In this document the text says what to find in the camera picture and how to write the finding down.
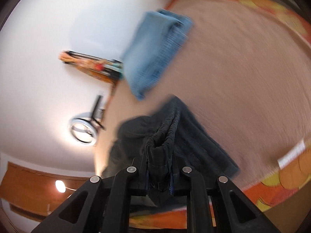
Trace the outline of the dark grey pants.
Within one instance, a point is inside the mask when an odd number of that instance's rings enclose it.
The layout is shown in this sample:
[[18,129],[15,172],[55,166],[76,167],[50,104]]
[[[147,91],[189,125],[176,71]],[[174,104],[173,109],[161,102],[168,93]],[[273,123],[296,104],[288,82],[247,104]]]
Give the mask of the dark grey pants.
[[115,134],[102,178],[116,175],[132,162],[141,163],[145,157],[150,192],[145,197],[135,197],[134,205],[184,205],[185,199],[171,196],[173,180],[178,176],[173,170],[179,160],[210,178],[232,178],[239,171],[238,165],[176,96],[150,116],[121,123]]

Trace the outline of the white clip desk lamp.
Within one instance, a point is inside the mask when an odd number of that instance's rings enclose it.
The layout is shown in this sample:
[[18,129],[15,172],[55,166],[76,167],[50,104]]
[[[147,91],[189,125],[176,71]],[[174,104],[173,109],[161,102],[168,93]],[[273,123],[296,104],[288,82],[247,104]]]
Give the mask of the white clip desk lamp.
[[[76,189],[66,187],[65,183],[59,179],[55,181],[55,187],[56,187],[57,191],[60,193],[65,193],[67,190],[70,190],[72,192],[76,191]],[[48,203],[47,204],[47,214],[50,215],[51,213],[52,213],[52,211],[50,209],[50,204]]]

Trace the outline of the black tripod stand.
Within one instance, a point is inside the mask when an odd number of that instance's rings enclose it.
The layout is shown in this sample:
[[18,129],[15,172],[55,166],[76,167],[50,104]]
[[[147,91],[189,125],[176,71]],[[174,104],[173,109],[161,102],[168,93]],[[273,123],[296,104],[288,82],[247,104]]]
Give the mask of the black tripod stand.
[[97,95],[91,115],[86,119],[94,127],[99,127],[102,130],[105,130],[105,127],[102,125],[102,119],[104,117],[105,110],[101,108],[103,96]]

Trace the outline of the brown wooden door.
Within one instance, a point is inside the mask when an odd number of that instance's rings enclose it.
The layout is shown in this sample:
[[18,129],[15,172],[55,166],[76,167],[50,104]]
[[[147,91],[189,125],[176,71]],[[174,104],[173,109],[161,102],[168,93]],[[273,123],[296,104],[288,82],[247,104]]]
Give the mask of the brown wooden door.
[[48,216],[48,203],[54,211],[72,194],[70,190],[65,193],[57,191],[55,181],[58,179],[66,187],[78,189],[88,178],[45,173],[9,162],[1,181],[1,198],[19,215],[42,221]]

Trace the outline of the folded light blue jeans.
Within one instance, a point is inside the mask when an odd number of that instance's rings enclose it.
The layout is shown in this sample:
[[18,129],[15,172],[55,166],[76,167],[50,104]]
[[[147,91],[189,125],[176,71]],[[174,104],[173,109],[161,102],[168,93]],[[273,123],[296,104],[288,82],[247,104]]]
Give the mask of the folded light blue jeans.
[[122,56],[123,77],[137,100],[158,83],[192,26],[190,18],[168,10],[145,13]]

